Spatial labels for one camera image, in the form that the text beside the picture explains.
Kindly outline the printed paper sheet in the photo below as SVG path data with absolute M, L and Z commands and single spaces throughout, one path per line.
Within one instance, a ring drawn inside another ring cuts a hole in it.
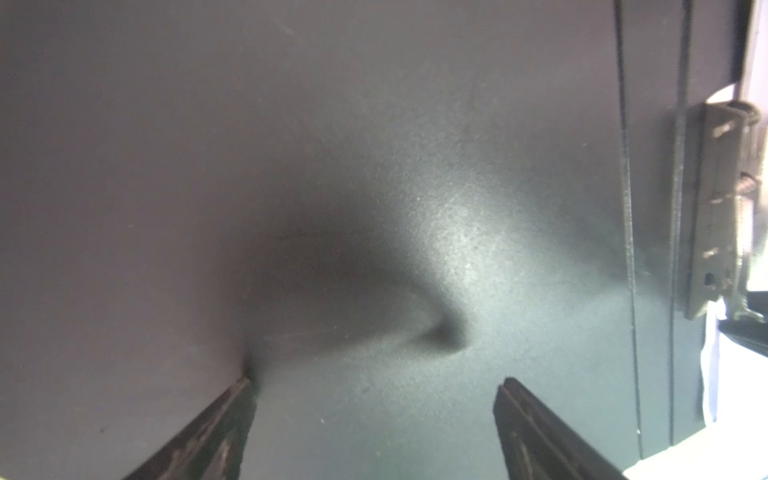
M 767 104 L 756 92 L 763 1 L 620 1 L 615 7 L 627 263 L 637 436 L 647 462 L 696 434 L 738 434 L 755 418 L 761 389 L 738 379 L 759 369 L 767 333 L 767 292 L 750 281 L 767 256 Z M 739 100 L 760 112 L 761 188 L 748 278 L 749 306 L 762 322 L 729 320 L 724 302 L 687 317 L 699 151 L 707 104 Z

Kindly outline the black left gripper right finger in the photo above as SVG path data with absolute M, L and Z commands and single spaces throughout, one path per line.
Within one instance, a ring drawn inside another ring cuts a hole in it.
M 515 378 L 499 386 L 493 414 L 510 479 L 624 477 Z

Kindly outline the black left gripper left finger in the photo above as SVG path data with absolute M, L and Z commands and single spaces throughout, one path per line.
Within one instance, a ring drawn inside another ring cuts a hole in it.
M 238 479 L 256 407 L 243 376 L 127 478 Z

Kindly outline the white folder with black inside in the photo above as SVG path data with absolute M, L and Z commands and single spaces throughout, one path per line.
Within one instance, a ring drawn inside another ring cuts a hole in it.
M 703 427 L 700 113 L 747 1 L 5 1 L 1 474 L 119 479 L 251 361 L 246 479 L 502 479 L 518 378 Z

